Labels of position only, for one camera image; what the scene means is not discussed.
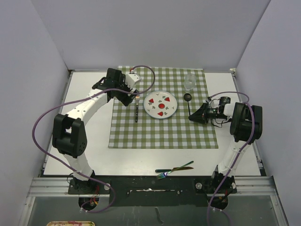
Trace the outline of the black spoon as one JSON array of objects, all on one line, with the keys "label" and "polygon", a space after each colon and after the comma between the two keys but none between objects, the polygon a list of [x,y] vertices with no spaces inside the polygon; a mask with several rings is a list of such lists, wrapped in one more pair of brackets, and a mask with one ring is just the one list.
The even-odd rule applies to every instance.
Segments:
[{"label": "black spoon", "polygon": [[189,104],[189,102],[192,100],[192,96],[189,93],[185,93],[184,96],[183,96],[183,99],[187,102],[188,112],[189,112],[189,116],[190,116],[191,111],[190,111],[190,104]]}]

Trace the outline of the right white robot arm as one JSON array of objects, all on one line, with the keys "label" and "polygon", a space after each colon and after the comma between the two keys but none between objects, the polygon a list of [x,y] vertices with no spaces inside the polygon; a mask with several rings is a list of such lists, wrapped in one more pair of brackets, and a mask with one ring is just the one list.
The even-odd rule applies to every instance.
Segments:
[{"label": "right white robot arm", "polygon": [[189,120],[201,124],[213,123],[222,119],[230,123],[230,134],[233,136],[228,150],[216,166],[209,186],[219,193],[223,189],[234,188],[234,176],[245,151],[262,135],[262,107],[246,103],[231,103],[230,97],[219,98],[218,106],[211,107],[209,99],[193,114]]}]

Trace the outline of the clear drinking glass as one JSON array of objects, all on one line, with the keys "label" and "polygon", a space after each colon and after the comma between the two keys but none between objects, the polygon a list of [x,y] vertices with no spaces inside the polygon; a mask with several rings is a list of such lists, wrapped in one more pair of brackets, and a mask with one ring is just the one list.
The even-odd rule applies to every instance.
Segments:
[{"label": "clear drinking glass", "polygon": [[192,90],[195,87],[197,77],[194,74],[187,74],[184,78],[185,90]]}]

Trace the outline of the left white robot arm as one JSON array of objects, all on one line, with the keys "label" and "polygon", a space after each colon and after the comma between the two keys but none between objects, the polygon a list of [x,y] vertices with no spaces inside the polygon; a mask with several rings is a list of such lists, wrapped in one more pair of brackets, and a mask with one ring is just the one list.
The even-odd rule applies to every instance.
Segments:
[{"label": "left white robot arm", "polygon": [[69,165],[75,169],[74,180],[84,193],[95,190],[95,173],[88,164],[84,151],[87,147],[85,125],[92,116],[111,99],[116,98],[128,106],[135,98],[133,87],[141,80],[136,73],[124,74],[109,68],[105,77],[94,84],[87,95],[87,100],[80,102],[65,115],[54,118],[52,146],[62,154]]}]

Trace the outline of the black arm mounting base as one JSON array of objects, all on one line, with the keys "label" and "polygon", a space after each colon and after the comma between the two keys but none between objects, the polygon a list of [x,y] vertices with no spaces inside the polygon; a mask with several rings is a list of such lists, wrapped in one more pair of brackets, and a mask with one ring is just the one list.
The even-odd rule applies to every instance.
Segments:
[{"label": "black arm mounting base", "polygon": [[68,194],[78,195],[79,204],[93,210],[102,197],[112,207],[173,207],[192,205],[224,209],[228,196],[237,193],[234,178],[222,181],[210,176],[97,176],[81,184],[70,180]]}]

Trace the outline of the silver fork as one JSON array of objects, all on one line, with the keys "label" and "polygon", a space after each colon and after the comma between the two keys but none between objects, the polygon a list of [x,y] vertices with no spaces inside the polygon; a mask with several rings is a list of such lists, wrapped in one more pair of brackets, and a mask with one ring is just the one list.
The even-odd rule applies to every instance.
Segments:
[{"label": "silver fork", "polygon": [[135,97],[135,122],[138,122],[138,113],[139,113],[139,101],[140,101],[140,96],[136,95]]}]

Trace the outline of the white plate with strawberries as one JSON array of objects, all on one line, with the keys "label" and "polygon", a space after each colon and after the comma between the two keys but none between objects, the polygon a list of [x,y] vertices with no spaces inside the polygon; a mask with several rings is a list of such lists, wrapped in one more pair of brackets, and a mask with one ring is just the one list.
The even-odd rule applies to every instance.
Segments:
[{"label": "white plate with strawberries", "polygon": [[144,98],[143,107],[150,117],[162,120],[175,114],[178,103],[171,93],[154,91]]}]

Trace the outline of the green white checkered tablecloth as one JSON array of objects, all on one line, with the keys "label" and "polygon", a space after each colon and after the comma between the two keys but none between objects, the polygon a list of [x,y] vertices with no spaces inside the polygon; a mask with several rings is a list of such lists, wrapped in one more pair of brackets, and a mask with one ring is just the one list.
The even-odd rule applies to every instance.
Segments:
[{"label": "green white checkered tablecloth", "polygon": [[[125,107],[117,99],[113,101],[109,148],[119,149],[217,149],[214,127],[202,125],[188,119],[188,105],[183,99],[185,93],[192,96],[189,102],[194,113],[208,96],[203,69],[144,67],[134,70],[142,80],[135,86],[138,91],[150,90],[140,95],[138,122],[135,122],[135,103]],[[185,90],[187,74],[197,77],[195,87]],[[143,107],[144,98],[153,91],[167,91],[177,100],[174,115],[167,119],[150,117]]]}]

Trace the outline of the green handled knife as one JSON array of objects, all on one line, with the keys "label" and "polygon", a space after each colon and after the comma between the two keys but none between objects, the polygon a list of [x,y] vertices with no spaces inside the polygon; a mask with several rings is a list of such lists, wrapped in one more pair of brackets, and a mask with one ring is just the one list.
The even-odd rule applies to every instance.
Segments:
[{"label": "green handled knife", "polygon": [[182,168],[173,168],[173,169],[156,169],[156,173],[163,173],[163,172],[169,172],[169,171],[175,171],[175,170],[192,170],[194,169],[193,167],[182,167]]}]

